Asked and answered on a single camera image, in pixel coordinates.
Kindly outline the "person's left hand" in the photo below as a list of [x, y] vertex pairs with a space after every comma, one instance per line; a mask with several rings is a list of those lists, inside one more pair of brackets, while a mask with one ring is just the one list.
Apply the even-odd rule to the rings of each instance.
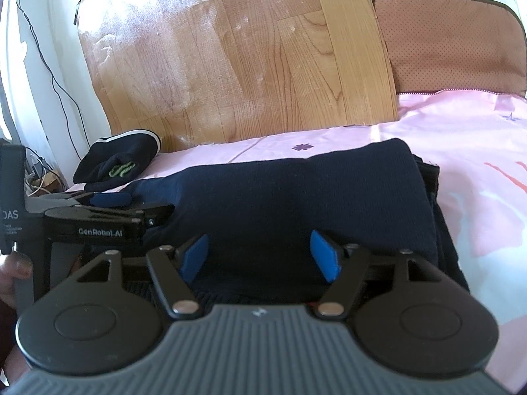
[[15, 341], [17, 314], [14, 282], [29, 279], [32, 270], [33, 265], [20, 253], [1, 255], [1, 370], [9, 384], [29, 371]]

